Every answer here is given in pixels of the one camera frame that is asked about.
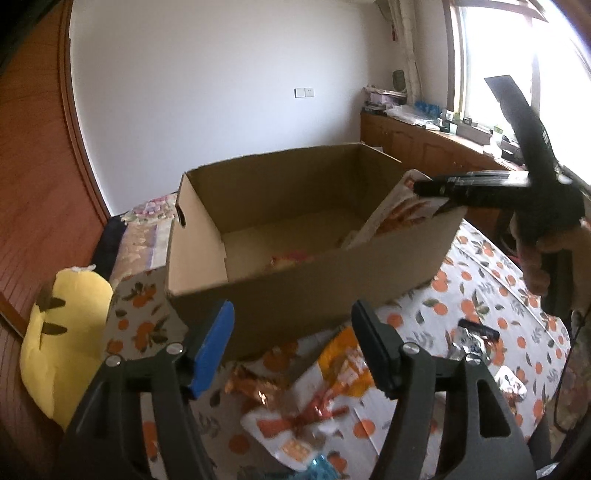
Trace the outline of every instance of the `blue wrapper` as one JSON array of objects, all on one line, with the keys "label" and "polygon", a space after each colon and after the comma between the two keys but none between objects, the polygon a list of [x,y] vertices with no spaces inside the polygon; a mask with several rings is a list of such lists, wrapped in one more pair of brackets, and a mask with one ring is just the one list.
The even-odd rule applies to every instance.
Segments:
[{"label": "blue wrapper", "polygon": [[305,472],[262,473],[255,468],[243,468],[238,473],[238,480],[337,480],[340,474],[324,455],[319,455],[310,462]]}]

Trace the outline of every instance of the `tablecloth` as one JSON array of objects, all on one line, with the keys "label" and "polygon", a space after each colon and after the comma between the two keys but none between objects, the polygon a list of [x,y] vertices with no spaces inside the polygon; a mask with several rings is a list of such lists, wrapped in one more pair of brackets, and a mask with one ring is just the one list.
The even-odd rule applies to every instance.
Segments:
[{"label": "tablecloth", "polygon": [[[142,358],[154,355],[170,342],[182,341],[187,327],[166,302],[164,279],[165,267],[161,267],[120,283],[109,310],[105,355],[118,353],[126,359]],[[527,291],[519,268],[477,229],[463,221],[435,278],[378,307],[376,313],[383,322],[396,328],[403,339],[440,356],[446,356],[450,335],[460,318],[499,330],[501,340],[489,369],[494,375],[501,365],[507,365],[527,386],[527,396],[517,404],[515,419],[528,440],[557,388],[570,348],[569,337],[560,319],[541,311],[539,297]],[[275,349],[251,366],[260,373],[277,375],[294,368],[298,359],[317,355],[314,346],[327,341],[330,335],[330,332],[325,334],[326,338],[320,342],[318,337],[300,341],[295,354],[292,349],[291,353]],[[276,460],[240,426],[248,402],[223,393],[228,371],[221,369],[211,389],[192,405],[216,473],[220,479],[229,479],[252,465],[277,470]],[[443,409],[436,408],[424,478],[434,472],[442,415]],[[142,396],[142,418],[152,474],[164,479],[148,395]],[[383,443],[379,439],[385,436],[382,432],[385,429],[386,425],[375,426],[372,434],[359,441]],[[347,459],[338,460],[345,466],[344,476],[349,475]],[[375,458],[368,459],[370,465],[374,461]]]}]

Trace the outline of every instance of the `cardboard box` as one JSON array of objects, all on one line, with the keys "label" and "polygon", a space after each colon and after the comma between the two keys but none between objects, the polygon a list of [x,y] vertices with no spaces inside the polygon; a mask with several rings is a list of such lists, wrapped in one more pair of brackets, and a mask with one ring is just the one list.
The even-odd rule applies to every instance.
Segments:
[{"label": "cardboard box", "polygon": [[[335,327],[355,300],[375,306],[433,278],[465,210],[454,209],[350,250],[398,183],[399,161],[363,144],[235,158],[183,175],[168,247],[167,295],[187,324],[221,299],[235,306],[226,359]],[[313,258],[271,270],[271,258]]]}]

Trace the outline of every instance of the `human hand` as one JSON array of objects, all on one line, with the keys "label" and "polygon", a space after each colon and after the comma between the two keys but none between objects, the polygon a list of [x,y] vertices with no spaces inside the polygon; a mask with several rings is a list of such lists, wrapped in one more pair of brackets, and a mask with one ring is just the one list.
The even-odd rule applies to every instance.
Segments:
[{"label": "human hand", "polygon": [[510,230],[517,242],[525,285],[534,295],[545,295],[550,285],[550,276],[542,270],[542,254],[571,250],[574,285],[571,307],[585,314],[591,304],[591,231],[586,226],[578,226],[546,235],[531,246],[521,242],[515,216],[511,219]]}]

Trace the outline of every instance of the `metal bolt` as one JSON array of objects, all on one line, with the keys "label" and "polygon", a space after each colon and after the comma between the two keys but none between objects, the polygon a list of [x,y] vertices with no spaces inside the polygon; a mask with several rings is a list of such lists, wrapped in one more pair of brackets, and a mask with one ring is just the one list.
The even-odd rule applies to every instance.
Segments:
[{"label": "metal bolt", "polygon": [[121,364],[121,357],[119,355],[111,355],[105,360],[107,367],[117,367]]},{"label": "metal bolt", "polygon": [[482,359],[475,353],[469,353],[466,355],[466,362],[472,365],[480,365]]},{"label": "metal bolt", "polygon": [[407,342],[402,346],[402,351],[407,355],[416,355],[421,351],[421,348],[416,343]]},{"label": "metal bolt", "polygon": [[170,343],[166,346],[166,353],[170,355],[178,355],[183,353],[183,344],[182,343]]}]

